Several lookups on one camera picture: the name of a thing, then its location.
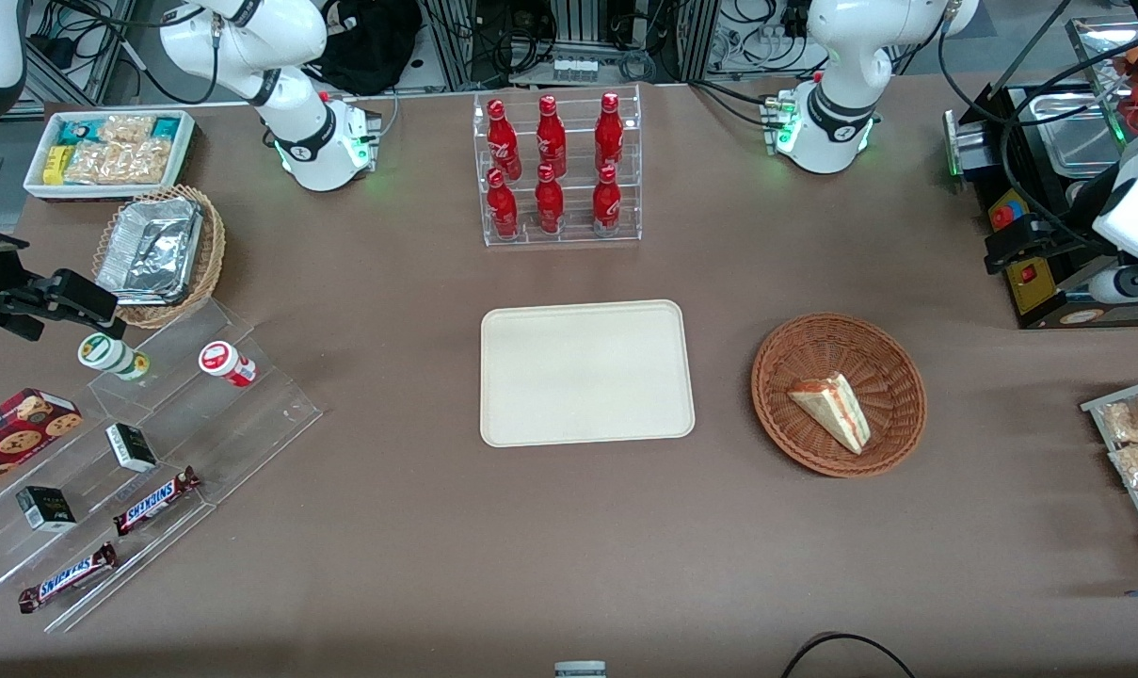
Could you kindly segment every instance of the red glass bottle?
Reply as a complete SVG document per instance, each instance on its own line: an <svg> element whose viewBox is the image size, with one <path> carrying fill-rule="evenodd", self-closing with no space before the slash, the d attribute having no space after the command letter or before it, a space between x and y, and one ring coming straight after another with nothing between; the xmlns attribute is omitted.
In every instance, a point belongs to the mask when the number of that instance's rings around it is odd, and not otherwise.
<svg viewBox="0 0 1138 678"><path fill-rule="evenodd" d="M522 176L522 163L518 159L518 134L505 119L505 106L500 99L492 99L486 106L489 113L489 155L494 166L505 172L505 179L518 181Z"/></svg>
<svg viewBox="0 0 1138 678"><path fill-rule="evenodd" d="M551 164L556 176L563 176L569 171L569 150L555 96L539 96L539 127L535 130L535 139L539 144L539 162Z"/></svg>
<svg viewBox="0 0 1138 678"><path fill-rule="evenodd" d="M622 198L615 183L615 166L608 164L597 173L594 188L594 233L610 238L619 231L619 200Z"/></svg>
<svg viewBox="0 0 1138 678"><path fill-rule="evenodd" d="M518 238L518 202L514 201L514 193L509 185L505 185L505 176L500 168L489 167L486 177L489 180L486 201L489 205L489 218L494 222L494 231L500 239L513 240Z"/></svg>
<svg viewBox="0 0 1138 678"><path fill-rule="evenodd" d="M556 235L564 223L564 192L556 182L551 163L539 166L539 184L535 187L535 202L539 207L539 228L547 235Z"/></svg>
<svg viewBox="0 0 1138 678"><path fill-rule="evenodd" d="M594 127L594 164L602 171L608 164L619 166L624 159L624 121L619 118L619 96L602 94L602 115Z"/></svg>

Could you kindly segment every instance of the brown wicker basket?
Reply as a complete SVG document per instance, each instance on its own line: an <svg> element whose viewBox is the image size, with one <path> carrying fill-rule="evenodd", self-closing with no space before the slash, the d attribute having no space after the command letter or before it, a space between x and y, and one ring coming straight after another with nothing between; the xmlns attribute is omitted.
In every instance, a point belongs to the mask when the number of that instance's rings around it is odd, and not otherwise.
<svg viewBox="0 0 1138 678"><path fill-rule="evenodd" d="M158 328L172 322L179 314L189 309L190 306L205 300L216 287L216 279L221 275L221 257L225 256L225 224L221 223L221 215L216 214L213 202L188 185L172 185L171 189L156 190L154 193L133 198L138 202L155 202L171 198L190 198L198 201L204 207L204 223L199 243L196 245L196 262L193 273L189 280L188 297L180 304L173 306L117 306L117 317L131 325L142 326L146 330L158 330ZM108 228L105 234L100 235L100 246L96 249L96 256L91 258L91 275L100 273L100 264L105 259L108 250L108 239L113 234L113 224L117 223L117 215L114 214L108 220Z"/></svg>
<svg viewBox="0 0 1138 678"><path fill-rule="evenodd" d="M869 421L869 443L853 455L786 394L800 379L840 372ZM927 419L916 364L885 331L843 314L806 314L761 344L753 361L753 407L770 438L798 463L825 476L890 471L916 449Z"/></svg>

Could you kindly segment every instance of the small black box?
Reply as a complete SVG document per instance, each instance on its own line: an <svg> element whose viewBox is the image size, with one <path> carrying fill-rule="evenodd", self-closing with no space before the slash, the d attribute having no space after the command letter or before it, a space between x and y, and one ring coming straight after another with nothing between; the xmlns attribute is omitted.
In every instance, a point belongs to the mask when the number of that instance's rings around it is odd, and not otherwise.
<svg viewBox="0 0 1138 678"><path fill-rule="evenodd" d="M146 473L155 469L158 460L155 460L155 453L150 450L150 443L146 441L141 430L134 429L127 423L117 422L109 425L105 433L108 433L108 446L113 448L113 454L117 455L117 463L122 466L138 473Z"/></svg>
<svg viewBox="0 0 1138 678"><path fill-rule="evenodd" d="M30 527L42 532L66 532L74 528L74 514L60 489L27 485L17 493L17 505Z"/></svg>

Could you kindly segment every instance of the acrylic bottle rack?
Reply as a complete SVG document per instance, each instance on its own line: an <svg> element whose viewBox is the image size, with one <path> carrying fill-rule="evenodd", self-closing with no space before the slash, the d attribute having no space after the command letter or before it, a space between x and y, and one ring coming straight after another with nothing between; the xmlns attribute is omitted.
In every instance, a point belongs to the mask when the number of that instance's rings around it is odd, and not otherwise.
<svg viewBox="0 0 1138 678"><path fill-rule="evenodd" d="M196 356L215 339L233 344L255 362L258 377L250 386L238 389L199 372ZM322 416L259 350L250 325L215 300L178 317L139 350L150 356L143 378L121 381L100 374L73 398L83 423L1 480L0 595L13 602L14 615L22 589L90 556L105 541L117 551L115 571L85 579L27 615L46 631L66 631L82 621ZM117 465L105 436L114 421L142 429L158 466L134 473ZM201 485L117 537L113 516L188 466ZM77 524L60 535L30 529L15 499L26 485L60 489Z"/></svg>
<svg viewBox="0 0 1138 678"><path fill-rule="evenodd" d="M539 124L538 98L529 91L497 91L477 94L473 99L472 141L477 163L477 192L481 195L481 231L487 246L555 245L555 243L616 243L616 241L640 240L643 235L642 205L642 141L641 101L638 86L611 86L611 89L566 89L550 90L556 98L560 119L564 124L568 139L569 171L560 177L564 196L564 224L561 232L550 235L538 224L535 206L535 187L538 184L536 168L539 167L539 151L535 141L535 130ZM597 167L594 164L594 127L602 113L602 94L615 91L619 96L619 116L624 121L624 159L616 171L617 185L624 195L619 202L619 224L615 235L599 238L594 233L594 188L597 184ZM518 157L522 164L522 175L509 182L518 201L518 238L503 240L489 218L486 193L489 184L486 172L493 166L489 155L489 117L484 111L490 99L505 104L505 117L518 134Z"/></svg>

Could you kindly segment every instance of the white storage bin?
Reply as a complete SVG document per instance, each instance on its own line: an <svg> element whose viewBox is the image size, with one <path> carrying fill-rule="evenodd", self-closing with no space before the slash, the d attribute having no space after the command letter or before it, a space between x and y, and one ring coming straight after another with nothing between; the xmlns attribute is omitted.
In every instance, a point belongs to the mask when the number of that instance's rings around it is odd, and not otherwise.
<svg viewBox="0 0 1138 678"><path fill-rule="evenodd" d="M163 172L163 181L159 183L116 183L106 185L86 184L60 184L51 185L42 182L42 171L46 168L46 157L49 150L57 142L57 138L63 132L63 125L67 121L79 121L81 118L104 117L109 115L134 115L155 116L158 118L178 118L180 129L176 130L176 138L172 141L172 154L167 157L167 168ZM46 123L41 141L38 143L38 151L30 164L30 171L25 173L25 190L30 196L42 200L106 200L113 198L133 198L150 190L167 189L176 184L184 157L188 155L188 146L193 132L193 117L178 108L138 108L138 110L121 111L71 111L53 113Z"/></svg>

